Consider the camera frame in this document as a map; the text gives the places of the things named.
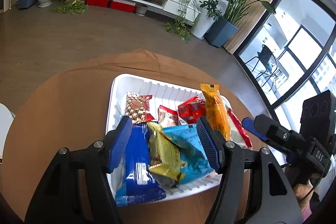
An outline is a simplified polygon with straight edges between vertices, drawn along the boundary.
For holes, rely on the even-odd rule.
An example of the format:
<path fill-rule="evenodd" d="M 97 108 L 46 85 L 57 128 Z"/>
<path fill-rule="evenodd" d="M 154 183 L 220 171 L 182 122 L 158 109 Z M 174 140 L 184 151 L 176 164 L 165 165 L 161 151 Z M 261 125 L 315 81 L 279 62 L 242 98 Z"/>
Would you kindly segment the pink sleeve forearm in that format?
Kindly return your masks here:
<path fill-rule="evenodd" d="M 303 222 L 305 222 L 311 216 L 310 203 L 305 203 L 300 208 Z"/>

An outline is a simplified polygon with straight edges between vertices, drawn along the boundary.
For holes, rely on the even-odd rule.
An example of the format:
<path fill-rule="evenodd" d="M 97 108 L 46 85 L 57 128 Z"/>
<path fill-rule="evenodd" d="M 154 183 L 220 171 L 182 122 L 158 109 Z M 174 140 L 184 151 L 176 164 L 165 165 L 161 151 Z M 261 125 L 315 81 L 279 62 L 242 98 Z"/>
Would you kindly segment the right hand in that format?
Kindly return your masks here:
<path fill-rule="evenodd" d="M 310 203 L 310 199 L 313 195 L 313 191 L 311 191 L 312 189 L 313 189 L 313 186 L 310 181 L 308 181 L 307 184 L 297 184 L 293 188 L 293 192 L 298 201 L 299 208 L 305 203 Z"/>

